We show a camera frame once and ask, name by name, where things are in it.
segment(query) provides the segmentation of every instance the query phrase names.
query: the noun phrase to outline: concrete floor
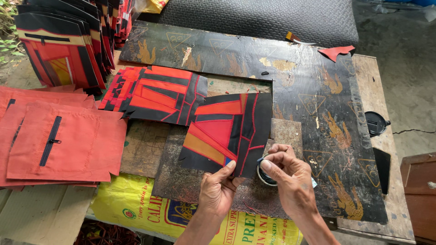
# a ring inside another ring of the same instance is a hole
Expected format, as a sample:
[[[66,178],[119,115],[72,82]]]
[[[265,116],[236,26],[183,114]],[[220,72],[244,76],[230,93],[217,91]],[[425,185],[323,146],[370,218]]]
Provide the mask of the concrete floor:
[[[357,54],[377,57],[398,159],[436,151],[436,20],[418,11],[376,14],[353,1]],[[386,245],[334,232],[342,245]]]

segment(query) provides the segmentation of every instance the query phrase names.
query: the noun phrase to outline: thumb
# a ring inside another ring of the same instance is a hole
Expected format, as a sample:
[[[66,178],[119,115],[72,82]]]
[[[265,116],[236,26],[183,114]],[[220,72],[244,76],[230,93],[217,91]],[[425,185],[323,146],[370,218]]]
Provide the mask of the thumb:
[[[235,167],[236,167],[236,162],[230,161],[230,163],[228,163],[224,168],[220,169],[218,172],[209,176],[208,179],[211,182],[211,184],[218,184],[221,181],[225,180],[227,177],[229,177],[235,170]]]
[[[287,173],[269,160],[262,160],[262,162],[260,162],[260,168],[262,168],[262,170],[273,180],[277,181],[277,183],[289,178]]]

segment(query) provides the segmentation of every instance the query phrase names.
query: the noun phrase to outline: green plant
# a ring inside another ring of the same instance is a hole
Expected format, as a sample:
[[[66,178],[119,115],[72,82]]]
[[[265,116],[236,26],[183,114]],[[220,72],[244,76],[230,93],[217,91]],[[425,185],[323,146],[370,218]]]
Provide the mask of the green plant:
[[[13,55],[24,56],[24,50],[20,49],[20,43],[17,33],[17,27],[14,22],[13,16],[18,14],[16,5],[19,4],[17,0],[0,0],[0,24],[2,34],[10,37],[11,39],[2,40],[0,38],[0,52],[10,52]],[[0,62],[6,63],[4,56],[0,58]]]

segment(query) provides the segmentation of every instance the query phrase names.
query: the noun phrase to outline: zipper pocket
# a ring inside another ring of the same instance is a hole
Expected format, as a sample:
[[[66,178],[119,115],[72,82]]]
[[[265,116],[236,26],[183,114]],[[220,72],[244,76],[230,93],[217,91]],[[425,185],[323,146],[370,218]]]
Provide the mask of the zipper pocket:
[[[42,44],[42,46],[45,46],[45,41],[44,41],[44,40],[70,42],[70,39],[69,39],[69,38],[64,38],[64,37],[50,37],[50,36],[37,35],[37,34],[30,34],[30,33],[24,33],[24,35],[25,35],[26,37],[31,37],[31,38],[41,39],[41,44]]]
[[[47,163],[48,155],[50,155],[51,148],[53,147],[53,143],[61,143],[62,141],[56,140],[56,134],[59,130],[59,125],[61,124],[62,117],[57,116],[54,119],[53,127],[51,128],[50,134],[48,135],[47,143],[45,144],[44,152],[42,153],[41,161],[39,162],[39,166],[44,167]]]

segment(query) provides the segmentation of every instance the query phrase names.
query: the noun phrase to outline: black wooden board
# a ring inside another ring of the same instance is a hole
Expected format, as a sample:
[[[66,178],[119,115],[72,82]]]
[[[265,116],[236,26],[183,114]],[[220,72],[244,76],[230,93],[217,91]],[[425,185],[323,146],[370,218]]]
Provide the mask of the black wooden board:
[[[301,122],[303,156],[318,183],[315,195],[320,213],[386,223],[351,56],[339,55],[334,63],[317,50],[286,41],[136,21],[120,59],[273,80],[272,117]]]

